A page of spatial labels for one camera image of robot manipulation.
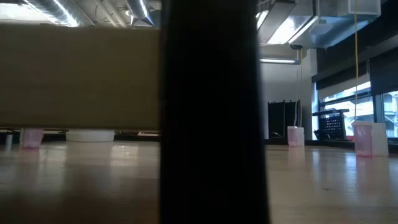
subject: yellow cord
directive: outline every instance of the yellow cord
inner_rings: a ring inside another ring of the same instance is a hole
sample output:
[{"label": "yellow cord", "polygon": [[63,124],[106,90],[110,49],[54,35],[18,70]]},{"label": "yellow cord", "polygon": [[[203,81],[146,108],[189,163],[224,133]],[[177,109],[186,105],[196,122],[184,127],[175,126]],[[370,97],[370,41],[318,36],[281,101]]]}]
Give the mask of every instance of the yellow cord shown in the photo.
[{"label": "yellow cord", "polygon": [[[300,57],[300,61],[301,61],[301,63],[300,63],[300,69],[301,69],[301,94],[300,94],[300,96],[302,96],[303,95],[303,66],[302,66],[302,61],[303,61],[303,49],[301,49],[301,57]],[[301,101],[300,102],[300,127],[302,127],[303,126],[303,102]]]},{"label": "yellow cord", "polygon": [[358,33],[357,33],[357,20],[356,20],[356,10],[358,6],[358,0],[355,0],[355,10],[354,10],[354,24],[355,24],[355,67],[356,67],[356,85],[355,85],[355,112],[354,112],[354,122],[356,121],[356,103],[358,100]]}]

